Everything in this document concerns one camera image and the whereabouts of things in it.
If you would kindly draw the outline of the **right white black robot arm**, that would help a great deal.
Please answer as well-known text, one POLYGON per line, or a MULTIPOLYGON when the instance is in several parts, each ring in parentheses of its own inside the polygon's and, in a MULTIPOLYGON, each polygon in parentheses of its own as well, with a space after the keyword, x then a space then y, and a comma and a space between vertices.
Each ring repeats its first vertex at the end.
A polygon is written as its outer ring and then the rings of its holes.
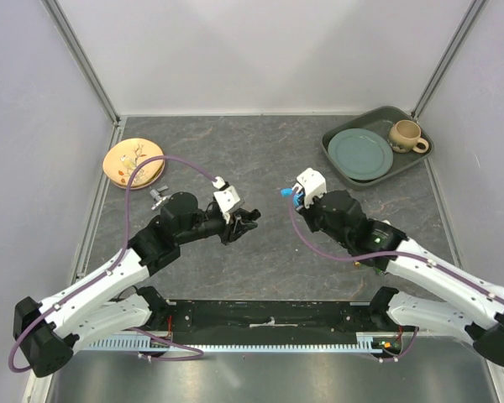
POLYGON ((388 222, 368 218, 347 191, 309 196, 294 186, 281 194, 292 217, 300 215, 310 231, 327 234, 347 250, 345 261, 403 278, 438 297, 430 301, 383 287, 367 311, 373 328, 396 324, 441 332, 504 368, 504 286, 437 257, 388 222))

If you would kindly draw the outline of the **black cylindrical adapter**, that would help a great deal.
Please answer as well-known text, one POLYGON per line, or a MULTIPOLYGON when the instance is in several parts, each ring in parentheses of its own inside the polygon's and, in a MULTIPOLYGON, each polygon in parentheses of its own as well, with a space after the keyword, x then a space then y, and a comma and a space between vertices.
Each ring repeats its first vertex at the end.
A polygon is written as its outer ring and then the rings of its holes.
POLYGON ((254 209, 250 215, 249 215, 249 218, 252 220, 252 221, 256 221, 258 220, 259 218, 261 217, 261 213, 258 209, 254 209))

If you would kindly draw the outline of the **blue water faucet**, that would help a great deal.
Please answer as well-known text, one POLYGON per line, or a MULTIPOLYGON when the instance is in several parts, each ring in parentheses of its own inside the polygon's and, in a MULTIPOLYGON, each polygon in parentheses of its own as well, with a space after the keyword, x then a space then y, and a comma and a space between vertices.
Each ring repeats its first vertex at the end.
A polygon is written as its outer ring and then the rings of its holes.
POLYGON ((294 191, 291 188, 284 188, 280 190, 280 194, 282 197, 291 197, 292 205, 296 210, 303 206, 303 191, 294 191))

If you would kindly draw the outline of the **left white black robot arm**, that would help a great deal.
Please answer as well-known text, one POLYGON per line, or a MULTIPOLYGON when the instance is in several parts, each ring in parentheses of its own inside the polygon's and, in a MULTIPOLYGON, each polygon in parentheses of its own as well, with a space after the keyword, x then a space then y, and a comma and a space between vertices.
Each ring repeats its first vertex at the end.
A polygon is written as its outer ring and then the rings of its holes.
POLYGON ((236 206, 226 211, 228 200, 228 191, 223 191, 202 210, 193 194, 178 192, 87 277, 42 301, 30 296, 19 301, 13 314, 13 350, 23 353, 26 369, 43 378, 99 338, 132 327, 161 329, 168 311, 156 290, 147 287, 122 301, 113 298, 177 260, 183 244, 212 236, 229 244, 257 228, 259 210, 236 206))

